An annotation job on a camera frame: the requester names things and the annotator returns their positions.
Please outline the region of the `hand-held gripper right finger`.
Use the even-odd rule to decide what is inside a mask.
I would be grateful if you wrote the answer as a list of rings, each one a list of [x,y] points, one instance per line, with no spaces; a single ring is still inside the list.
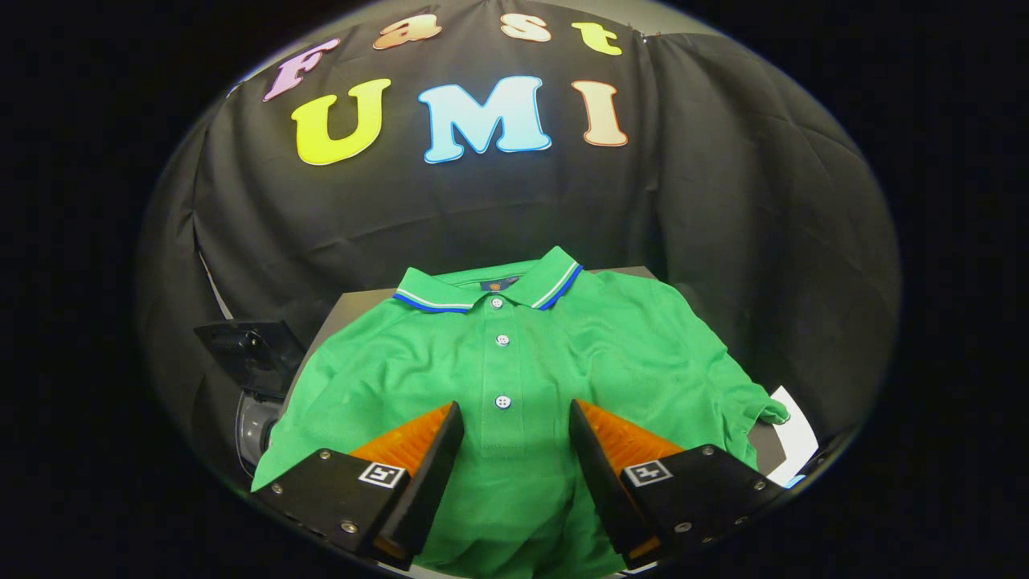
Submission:
[[[571,402],[568,432],[596,515],[630,569],[695,556],[784,494],[717,445],[684,450],[586,400]]]

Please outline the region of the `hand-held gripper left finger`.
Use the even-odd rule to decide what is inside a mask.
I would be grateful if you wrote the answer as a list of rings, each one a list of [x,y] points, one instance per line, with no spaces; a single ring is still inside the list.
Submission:
[[[452,400],[353,453],[314,450],[254,495],[344,556],[409,571],[433,527],[464,433]]]

